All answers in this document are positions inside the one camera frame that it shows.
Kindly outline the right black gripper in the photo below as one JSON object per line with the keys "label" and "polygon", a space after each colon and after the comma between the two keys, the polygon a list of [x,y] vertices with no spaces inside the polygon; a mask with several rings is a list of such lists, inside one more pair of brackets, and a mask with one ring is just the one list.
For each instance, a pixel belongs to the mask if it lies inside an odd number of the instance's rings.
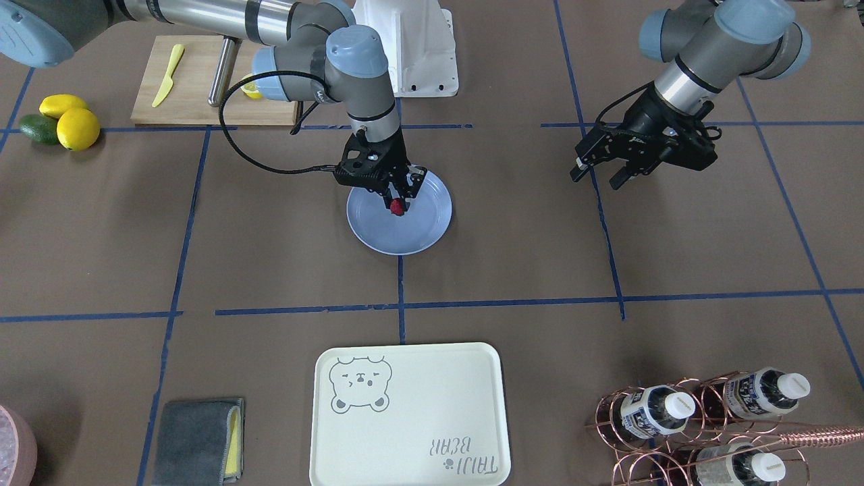
{"label": "right black gripper", "polygon": [[368,141],[364,130],[352,134],[334,169],[338,184],[378,194],[391,207],[405,207],[416,198],[427,174],[408,160],[401,128],[380,142]]}

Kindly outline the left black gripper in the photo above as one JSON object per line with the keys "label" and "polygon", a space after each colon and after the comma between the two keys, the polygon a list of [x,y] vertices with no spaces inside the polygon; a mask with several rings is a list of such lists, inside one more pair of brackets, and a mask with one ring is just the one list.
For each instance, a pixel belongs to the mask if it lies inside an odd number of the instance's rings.
{"label": "left black gripper", "polygon": [[[618,126],[603,121],[611,108],[635,95],[639,97]],[[706,169],[717,160],[715,141],[722,135],[718,126],[703,122],[714,107],[712,101],[705,101],[693,115],[679,113],[657,93],[654,83],[638,87],[608,105],[578,142],[571,181],[579,182],[591,168],[616,159],[623,160],[624,166],[609,179],[613,190],[620,190],[636,176],[651,174],[662,163]]]}

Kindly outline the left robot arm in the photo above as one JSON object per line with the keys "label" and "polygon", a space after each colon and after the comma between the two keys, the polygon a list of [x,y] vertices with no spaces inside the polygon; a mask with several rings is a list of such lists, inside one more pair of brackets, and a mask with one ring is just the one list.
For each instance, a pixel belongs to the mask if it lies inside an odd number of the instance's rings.
{"label": "left robot arm", "polygon": [[570,176],[623,160],[614,190],[661,164],[704,170],[717,160],[722,131],[707,126],[713,99],[741,77],[784,79],[805,65],[811,36],[786,1],[686,1],[652,12],[639,32],[641,53],[666,68],[627,95],[617,126],[602,116],[575,145]]}

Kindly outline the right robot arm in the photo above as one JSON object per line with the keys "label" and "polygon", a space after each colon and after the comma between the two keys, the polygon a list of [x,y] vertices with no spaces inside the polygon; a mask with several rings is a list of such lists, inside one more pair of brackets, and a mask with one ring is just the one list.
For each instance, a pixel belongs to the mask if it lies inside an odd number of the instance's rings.
{"label": "right robot arm", "polygon": [[342,1],[3,1],[2,53],[51,68],[120,22],[156,21],[261,46],[252,79],[272,101],[342,103],[352,133],[342,160],[316,166],[404,215],[426,169],[408,160],[379,33]]}

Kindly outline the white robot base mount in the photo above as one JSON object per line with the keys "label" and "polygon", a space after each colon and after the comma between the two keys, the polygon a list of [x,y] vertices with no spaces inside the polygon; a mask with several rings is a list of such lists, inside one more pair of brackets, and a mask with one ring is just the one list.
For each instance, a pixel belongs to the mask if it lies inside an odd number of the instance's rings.
{"label": "white robot base mount", "polygon": [[458,94],[453,16],[439,2],[357,1],[352,12],[379,33],[396,98]]}

